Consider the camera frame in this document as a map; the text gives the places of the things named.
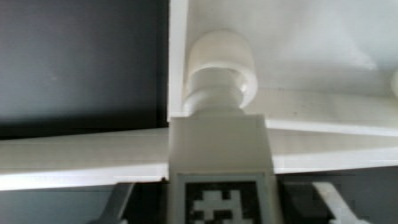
white plastic part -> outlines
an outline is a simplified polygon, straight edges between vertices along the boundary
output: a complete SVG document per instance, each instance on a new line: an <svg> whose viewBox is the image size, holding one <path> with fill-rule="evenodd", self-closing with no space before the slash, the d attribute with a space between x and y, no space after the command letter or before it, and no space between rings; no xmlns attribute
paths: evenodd
<svg viewBox="0 0 398 224"><path fill-rule="evenodd" d="M0 190L160 181L168 140L152 129L0 141Z"/></svg>
<svg viewBox="0 0 398 224"><path fill-rule="evenodd" d="M185 111L189 115L208 108L239 108L244 102L240 74L221 68L201 69L189 80Z"/></svg>
<svg viewBox="0 0 398 224"><path fill-rule="evenodd" d="M171 120L171 219L182 212L176 198L180 175L262 174L267 180L265 201L271 223L281 223L271 146L262 115L208 109Z"/></svg>
<svg viewBox="0 0 398 224"><path fill-rule="evenodd" d="M198 82L196 76L203 76L201 71L208 68L230 70L233 73L233 85L244 94L239 106L246 107L258 92L253 51L244 37L228 30L210 32L192 46L185 76L185 96L191 94L189 85Z"/></svg>
<svg viewBox="0 0 398 224"><path fill-rule="evenodd" d="M336 217L336 219L331 220L331 224L370 224L368 221L358 219L333 184L327 182L315 182L313 185Z"/></svg>

white panel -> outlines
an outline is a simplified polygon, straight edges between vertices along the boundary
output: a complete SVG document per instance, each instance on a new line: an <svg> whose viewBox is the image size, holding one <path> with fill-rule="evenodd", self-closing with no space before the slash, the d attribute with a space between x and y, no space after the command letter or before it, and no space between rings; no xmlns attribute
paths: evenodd
<svg viewBox="0 0 398 224"><path fill-rule="evenodd" d="M398 100L262 89L249 113L264 113L272 129L398 137Z"/></svg>
<svg viewBox="0 0 398 224"><path fill-rule="evenodd" d="M168 129L0 142L0 190L159 181Z"/></svg>

